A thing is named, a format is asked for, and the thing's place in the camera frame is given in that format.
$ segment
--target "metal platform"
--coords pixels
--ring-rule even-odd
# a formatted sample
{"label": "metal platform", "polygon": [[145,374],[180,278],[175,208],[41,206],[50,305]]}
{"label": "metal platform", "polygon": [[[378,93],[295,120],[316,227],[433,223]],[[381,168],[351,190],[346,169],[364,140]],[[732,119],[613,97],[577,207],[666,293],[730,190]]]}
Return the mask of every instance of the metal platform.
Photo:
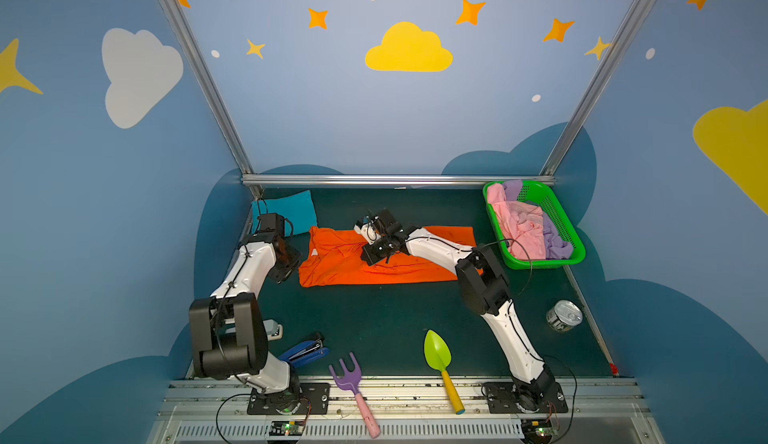
{"label": "metal platform", "polygon": [[[439,377],[368,376],[361,381],[360,391],[382,428],[378,442],[510,442],[510,439],[522,437],[522,420],[548,418],[547,414],[490,414],[481,392],[482,383],[489,380],[509,379],[498,376],[454,378],[456,391],[466,408],[461,416],[454,414]],[[350,392],[339,390],[328,376],[303,377],[302,382],[331,384],[328,415],[310,416],[308,426],[300,438],[302,442],[370,440]],[[558,382],[570,406],[574,391],[573,379],[562,378]],[[236,381],[173,381],[158,412],[148,444],[223,442],[216,432],[216,410],[227,397],[249,391],[250,388]],[[268,436],[272,421],[286,420],[286,417],[248,416],[248,400],[248,396],[234,398],[226,403],[219,414],[219,427],[229,441],[245,444],[295,442],[299,439]],[[569,415],[553,416],[552,419],[559,421],[562,432],[568,425]],[[633,379],[578,380],[574,424],[563,444],[608,442],[604,439],[594,440],[598,436],[610,436],[610,442],[615,444],[664,444],[640,388]]]}

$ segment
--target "orange shirt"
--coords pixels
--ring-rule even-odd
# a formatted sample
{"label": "orange shirt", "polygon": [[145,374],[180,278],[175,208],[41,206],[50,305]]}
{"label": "orange shirt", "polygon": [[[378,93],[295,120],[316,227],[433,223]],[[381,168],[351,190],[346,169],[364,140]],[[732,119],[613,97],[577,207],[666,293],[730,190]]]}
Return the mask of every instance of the orange shirt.
{"label": "orange shirt", "polygon": [[[472,228],[426,226],[434,235],[460,245],[476,246]],[[366,239],[354,231],[310,229],[310,257],[299,267],[303,287],[331,285],[398,285],[418,282],[455,281],[445,267],[422,257],[398,253],[389,263],[369,266],[361,257]]]}

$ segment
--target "pink cloth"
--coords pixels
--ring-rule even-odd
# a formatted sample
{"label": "pink cloth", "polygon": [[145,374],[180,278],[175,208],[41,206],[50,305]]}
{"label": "pink cloth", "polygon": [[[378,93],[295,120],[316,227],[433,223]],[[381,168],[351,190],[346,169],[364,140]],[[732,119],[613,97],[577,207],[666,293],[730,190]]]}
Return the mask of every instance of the pink cloth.
{"label": "pink cloth", "polygon": [[502,235],[517,241],[509,242],[510,245],[507,247],[509,253],[521,261],[527,261],[528,257],[533,261],[546,259],[547,248],[544,246],[542,209],[524,202],[507,201],[504,186],[499,183],[488,187],[487,196],[488,203],[496,211],[496,218],[502,228]]}

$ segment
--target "yellow trowel handle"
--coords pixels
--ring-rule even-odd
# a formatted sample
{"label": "yellow trowel handle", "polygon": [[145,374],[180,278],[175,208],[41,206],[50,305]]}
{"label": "yellow trowel handle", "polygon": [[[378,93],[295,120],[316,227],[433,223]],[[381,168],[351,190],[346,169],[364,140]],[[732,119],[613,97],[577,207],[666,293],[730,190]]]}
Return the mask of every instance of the yellow trowel handle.
{"label": "yellow trowel handle", "polygon": [[451,404],[453,404],[453,410],[456,411],[456,414],[463,414],[464,404],[462,404],[462,400],[459,399],[458,392],[456,392],[456,388],[453,386],[453,382],[447,371],[442,372],[442,381],[446,384],[446,392],[448,393],[448,399],[451,400]]}

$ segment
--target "tin can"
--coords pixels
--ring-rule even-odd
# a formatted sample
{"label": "tin can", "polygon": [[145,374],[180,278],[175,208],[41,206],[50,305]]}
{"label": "tin can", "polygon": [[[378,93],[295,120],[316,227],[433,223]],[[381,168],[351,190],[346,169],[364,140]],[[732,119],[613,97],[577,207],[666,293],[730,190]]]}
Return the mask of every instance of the tin can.
{"label": "tin can", "polygon": [[558,301],[547,311],[547,322],[558,333],[567,333],[580,324],[581,319],[581,310],[571,301]]}

